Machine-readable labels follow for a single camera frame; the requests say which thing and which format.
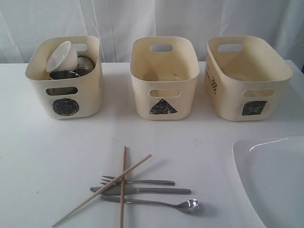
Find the light wooden chopstick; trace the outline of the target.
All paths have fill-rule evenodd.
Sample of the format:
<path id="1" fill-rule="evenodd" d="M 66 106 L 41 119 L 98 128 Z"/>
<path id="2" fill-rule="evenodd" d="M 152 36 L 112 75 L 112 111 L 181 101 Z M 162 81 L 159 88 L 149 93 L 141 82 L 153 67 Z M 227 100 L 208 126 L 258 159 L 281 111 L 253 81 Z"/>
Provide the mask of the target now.
<path id="1" fill-rule="evenodd" d="M 84 202 L 82 202 L 80 205 L 78 205 L 76 208 L 74 208 L 72 211 L 70 211 L 68 214 L 66 214 L 63 218 L 61 218 L 59 221 L 57 221 L 51 227 L 55 228 L 59 224 L 63 223 L 68 217 L 72 216 L 74 213 L 76 213 L 78 210 L 80 210 L 82 207 L 84 207 L 86 204 L 88 204 L 90 201 L 92 201 L 95 197 L 97 197 L 100 193 L 102 193 L 105 190 L 107 190 L 108 188 L 110 188 L 112 185 L 114 185 L 115 183 L 117 183 L 120 179 L 122 179 L 123 177 L 125 177 L 128 173 L 130 173 L 132 170 L 134 170 L 135 168 L 137 168 L 138 166 L 140 166 L 142 163 L 144 163 L 145 161 L 147 161 L 151 157 L 152 157 L 152 155 L 148 154 L 146 157 L 144 157 L 143 159 L 141 159 L 135 165 L 133 165 L 133 166 L 129 167 L 128 169 L 126 169 L 125 171 L 123 171 L 120 175 L 118 175 L 112 181 L 110 181 L 108 184 L 104 185 L 99 190 L 97 190 L 91 197 L 89 197 L 88 199 L 86 199 Z"/>

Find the dark wooden chopstick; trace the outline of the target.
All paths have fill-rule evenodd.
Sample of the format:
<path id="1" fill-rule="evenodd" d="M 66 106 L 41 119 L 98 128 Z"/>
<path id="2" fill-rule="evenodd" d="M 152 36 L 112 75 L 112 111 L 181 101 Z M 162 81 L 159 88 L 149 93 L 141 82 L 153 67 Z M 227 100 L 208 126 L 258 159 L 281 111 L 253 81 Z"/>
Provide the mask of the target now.
<path id="1" fill-rule="evenodd" d="M 123 152 L 123 171 L 126 170 L 126 154 L 127 154 L 127 148 L 124 147 Z M 120 218 L 119 218 L 119 228 L 124 227 L 124 191 L 125 191 L 125 177 L 122 177 L 121 181 L 121 197 L 120 197 Z"/>

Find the small steel cup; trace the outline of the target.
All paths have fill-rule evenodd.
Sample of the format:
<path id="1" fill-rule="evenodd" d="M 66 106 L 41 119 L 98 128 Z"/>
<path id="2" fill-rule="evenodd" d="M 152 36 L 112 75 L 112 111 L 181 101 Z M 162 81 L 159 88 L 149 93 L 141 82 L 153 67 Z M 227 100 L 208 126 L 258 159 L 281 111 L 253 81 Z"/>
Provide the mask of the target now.
<path id="1" fill-rule="evenodd" d="M 78 64 L 74 72 L 79 76 L 85 76 L 91 73 L 95 68 L 94 62 L 88 57 L 78 56 L 77 62 Z"/>

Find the large steel cup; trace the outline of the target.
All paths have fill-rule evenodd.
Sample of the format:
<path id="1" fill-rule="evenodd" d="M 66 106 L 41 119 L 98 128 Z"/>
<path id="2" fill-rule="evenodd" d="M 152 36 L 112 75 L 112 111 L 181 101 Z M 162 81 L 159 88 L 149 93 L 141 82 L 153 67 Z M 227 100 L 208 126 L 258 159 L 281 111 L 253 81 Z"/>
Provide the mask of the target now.
<path id="1" fill-rule="evenodd" d="M 52 80 L 71 79 L 80 77 L 79 74 L 69 70 L 54 70 L 49 73 Z M 75 87 L 49 88 L 46 93 L 51 96 L 55 95 L 72 95 L 76 94 L 78 89 Z"/>

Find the white plastic bowl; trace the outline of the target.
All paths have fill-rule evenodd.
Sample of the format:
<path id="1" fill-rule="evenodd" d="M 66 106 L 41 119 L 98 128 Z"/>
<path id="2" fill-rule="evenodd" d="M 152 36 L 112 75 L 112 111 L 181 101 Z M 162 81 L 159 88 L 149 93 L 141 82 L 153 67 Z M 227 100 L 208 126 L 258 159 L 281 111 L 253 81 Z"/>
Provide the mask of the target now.
<path id="1" fill-rule="evenodd" d="M 52 72 L 54 70 L 73 71 L 78 65 L 77 52 L 70 41 L 60 44 L 47 60 L 45 70 Z"/>

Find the cream bin with triangle mark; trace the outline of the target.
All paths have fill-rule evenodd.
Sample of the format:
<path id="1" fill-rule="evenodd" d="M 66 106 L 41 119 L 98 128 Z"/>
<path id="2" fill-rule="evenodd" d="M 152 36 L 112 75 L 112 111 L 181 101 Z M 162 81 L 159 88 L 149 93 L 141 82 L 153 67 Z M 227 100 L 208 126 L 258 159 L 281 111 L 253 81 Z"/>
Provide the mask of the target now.
<path id="1" fill-rule="evenodd" d="M 136 40 L 130 74 L 138 115 L 147 120 L 185 118 L 199 73 L 197 55 L 188 39 L 161 36 Z"/>

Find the cream bin with circle mark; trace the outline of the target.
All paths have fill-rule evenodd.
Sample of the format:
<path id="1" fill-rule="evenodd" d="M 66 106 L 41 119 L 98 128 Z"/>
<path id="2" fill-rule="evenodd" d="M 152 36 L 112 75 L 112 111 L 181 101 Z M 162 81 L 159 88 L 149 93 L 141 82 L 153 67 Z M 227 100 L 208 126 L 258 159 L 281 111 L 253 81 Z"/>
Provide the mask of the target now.
<path id="1" fill-rule="evenodd" d="M 85 44 L 87 49 L 78 54 L 91 59 L 95 65 L 87 75 L 52 80 L 45 70 L 52 52 L 63 42 Z M 28 63 L 25 76 L 46 114 L 53 119 L 71 119 L 94 115 L 102 104 L 103 73 L 100 41 L 94 36 L 69 36 L 51 38 L 37 48 Z"/>

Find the steel fork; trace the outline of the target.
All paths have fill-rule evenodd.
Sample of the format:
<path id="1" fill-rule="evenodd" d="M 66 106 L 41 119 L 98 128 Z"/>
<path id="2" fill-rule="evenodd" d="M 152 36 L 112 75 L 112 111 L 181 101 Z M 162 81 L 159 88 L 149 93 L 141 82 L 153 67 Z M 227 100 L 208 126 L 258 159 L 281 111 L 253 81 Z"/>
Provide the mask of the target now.
<path id="1" fill-rule="evenodd" d="M 102 176 L 102 181 L 109 182 L 113 180 L 113 176 Z M 175 182 L 171 180 L 125 180 L 126 183 L 142 183 L 142 184 L 155 184 L 155 185 L 164 185 L 164 186 L 174 186 Z"/>

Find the steel knife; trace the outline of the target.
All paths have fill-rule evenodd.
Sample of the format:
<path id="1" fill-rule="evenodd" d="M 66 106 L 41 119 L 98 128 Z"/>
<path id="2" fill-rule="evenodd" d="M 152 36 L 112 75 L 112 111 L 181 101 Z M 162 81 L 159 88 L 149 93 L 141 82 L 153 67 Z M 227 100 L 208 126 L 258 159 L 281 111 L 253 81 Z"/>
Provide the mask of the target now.
<path id="1" fill-rule="evenodd" d="M 125 194 L 174 194 L 174 195 L 190 195 L 192 192 L 190 189 L 177 189 L 177 188 L 136 188 L 136 187 L 125 187 Z M 120 195 L 121 187 L 110 187 L 106 189 L 103 194 L 105 195 Z"/>

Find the white backdrop curtain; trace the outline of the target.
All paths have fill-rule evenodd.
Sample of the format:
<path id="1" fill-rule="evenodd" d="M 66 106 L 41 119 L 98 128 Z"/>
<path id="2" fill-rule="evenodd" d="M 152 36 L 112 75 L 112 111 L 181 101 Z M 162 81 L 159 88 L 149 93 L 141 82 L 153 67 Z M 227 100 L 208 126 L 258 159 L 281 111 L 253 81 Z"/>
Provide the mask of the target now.
<path id="1" fill-rule="evenodd" d="M 3 0 L 0 61 L 27 63 L 45 40 L 99 38 L 104 62 L 128 62 L 133 42 L 150 36 L 190 40 L 200 61 L 219 36 L 255 36 L 298 68 L 304 65 L 301 0 Z"/>

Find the steel spoon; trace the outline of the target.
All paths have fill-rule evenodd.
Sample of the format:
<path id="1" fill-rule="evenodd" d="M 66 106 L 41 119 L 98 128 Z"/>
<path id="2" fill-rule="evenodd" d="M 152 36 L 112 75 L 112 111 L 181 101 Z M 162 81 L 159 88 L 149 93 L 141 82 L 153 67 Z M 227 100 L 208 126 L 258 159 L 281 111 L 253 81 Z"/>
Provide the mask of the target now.
<path id="1" fill-rule="evenodd" d="M 178 211 L 180 211 L 181 213 L 184 213 L 184 214 L 196 214 L 199 212 L 199 210 L 201 208 L 200 202 L 196 199 L 186 200 L 180 204 L 170 204 L 170 203 L 160 202 L 160 201 L 124 198 L 124 203 L 164 206 L 164 207 L 177 209 Z"/>

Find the cream bin with square mark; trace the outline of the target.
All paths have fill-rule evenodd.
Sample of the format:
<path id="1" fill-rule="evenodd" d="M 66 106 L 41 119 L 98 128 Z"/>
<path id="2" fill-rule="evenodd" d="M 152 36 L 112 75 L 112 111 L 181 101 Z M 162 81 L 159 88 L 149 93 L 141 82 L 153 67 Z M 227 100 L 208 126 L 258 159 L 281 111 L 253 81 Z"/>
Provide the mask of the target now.
<path id="1" fill-rule="evenodd" d="M 204 84 L 215 112 L 228 121 L 271 116 L 293 70 L 263 39 L 215 37 L 207 43 Z"/>

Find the white rectangular plate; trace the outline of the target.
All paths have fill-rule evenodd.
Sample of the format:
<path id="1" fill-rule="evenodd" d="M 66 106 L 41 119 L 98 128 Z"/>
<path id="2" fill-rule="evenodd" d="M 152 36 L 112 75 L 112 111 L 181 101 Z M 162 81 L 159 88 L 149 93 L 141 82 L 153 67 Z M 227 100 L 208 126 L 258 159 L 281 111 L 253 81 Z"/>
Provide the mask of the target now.
<path id="1" fill-rule="evenodd" d="M 232 152 L 246 195 L 264 226 L 302 228 L 303 136 L 239 140 Z"/>

